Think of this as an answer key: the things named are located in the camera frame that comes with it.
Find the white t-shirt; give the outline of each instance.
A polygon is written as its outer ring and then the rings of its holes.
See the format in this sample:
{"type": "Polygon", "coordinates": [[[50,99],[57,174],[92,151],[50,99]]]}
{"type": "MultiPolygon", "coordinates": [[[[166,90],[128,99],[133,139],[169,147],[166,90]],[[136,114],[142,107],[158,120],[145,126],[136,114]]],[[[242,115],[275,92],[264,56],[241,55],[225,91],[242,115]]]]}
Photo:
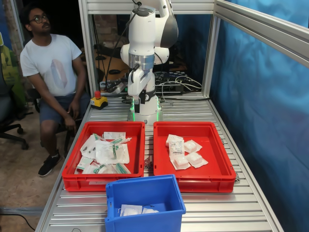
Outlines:
{"type": "Polygon", "coordinates": [[[48,46],[38,46],[32,40],[26,44],[20,54],[21,69],[24,76],[40,73],[53,96],[66,96],[75,92],[72,60],[82,52],[68,37],[51,36],[48,46]]]}

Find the eyeglasses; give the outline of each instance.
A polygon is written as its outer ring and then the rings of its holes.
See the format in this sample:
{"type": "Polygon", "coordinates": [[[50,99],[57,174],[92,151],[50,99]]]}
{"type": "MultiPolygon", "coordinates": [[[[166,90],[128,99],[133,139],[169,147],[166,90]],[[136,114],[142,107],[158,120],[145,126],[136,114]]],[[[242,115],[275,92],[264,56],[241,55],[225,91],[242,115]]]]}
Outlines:
{"type": "Polygon", "coordinates": [[[42,14],[42,15],[37,15],[34,17],[34,19],[30,20],[29,22],[31,21],[35,21],[36,23],[42,23],[43,22],[43,19],[45,19],[45,21],[48,20],[48,17],[46,14],[42,14]]]}

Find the man with glasses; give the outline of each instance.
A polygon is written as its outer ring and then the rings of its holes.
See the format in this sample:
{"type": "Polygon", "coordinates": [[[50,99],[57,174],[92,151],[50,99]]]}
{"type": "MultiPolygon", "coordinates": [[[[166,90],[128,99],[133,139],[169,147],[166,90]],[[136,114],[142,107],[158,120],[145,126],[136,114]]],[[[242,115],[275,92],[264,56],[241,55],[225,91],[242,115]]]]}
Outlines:
{"type": "Polygon", "coordinates": [[[37,5],[27,5],[19,17],[33,35],[20,55],[20,62],[23,75],[42,97],[41,141],[49,156],[39,176],[46,176],[61,160],[56,140],[59,124],[64,122],[76,132],[74,120],[82,118],[87,110],[90,97],[84,92],[86,71],[79,57],[81,50],[68,37],[50,33],[48,17],[37,5]]]}

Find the man's right arm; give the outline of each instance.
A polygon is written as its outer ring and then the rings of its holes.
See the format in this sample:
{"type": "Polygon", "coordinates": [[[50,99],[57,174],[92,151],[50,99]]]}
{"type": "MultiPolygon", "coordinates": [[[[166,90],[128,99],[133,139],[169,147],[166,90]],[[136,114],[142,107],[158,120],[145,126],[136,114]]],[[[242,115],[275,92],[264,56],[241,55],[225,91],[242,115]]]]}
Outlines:
{"type": "Polygon", "coordinates": [[[73,118],[68,114],[68,112],[62,108],[59,102],[54,98],[54,96],[49,92],[46,83],[42,80],[39,73],[28,76],[29,81],[33,84],[35,89],[39,92],[41,97],[46,103],[48,103],[54,110],[56,110],[65,120],[65,124],[69,130],[76,132],[76,124],[73,118]]]}

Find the red plastic crate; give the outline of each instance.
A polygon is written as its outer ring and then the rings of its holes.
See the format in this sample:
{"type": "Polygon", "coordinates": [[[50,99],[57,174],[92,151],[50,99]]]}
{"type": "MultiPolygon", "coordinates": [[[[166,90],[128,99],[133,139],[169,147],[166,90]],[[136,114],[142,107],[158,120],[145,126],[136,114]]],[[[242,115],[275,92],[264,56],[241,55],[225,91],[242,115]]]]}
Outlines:
{"type": "Polygon", "coordinates": [[[232,192],[236,178],[212,122],[154,123],[154,175],[166,174],[175,174],[181,192],[232,192]],[[203,146],[198,153],[208,164],[176,171],[169,160],[169,148],[165,146],[169,134],[181,136],[185,142],[194,140],[203,146]]]}
{"type": "Polygon", "coordinates": [[[67,191],[105,191],[109,182],[143,177],[145,153],[145,124],[143,122],[87,122],[79,135],[69,160],[62,172],[64,186],[67,191]],[[126,132],[130,163],[125,166],[131,174],[74,174],[82,154],[80,149],[93,133],[102,135],[105,131],[126,132]]]}

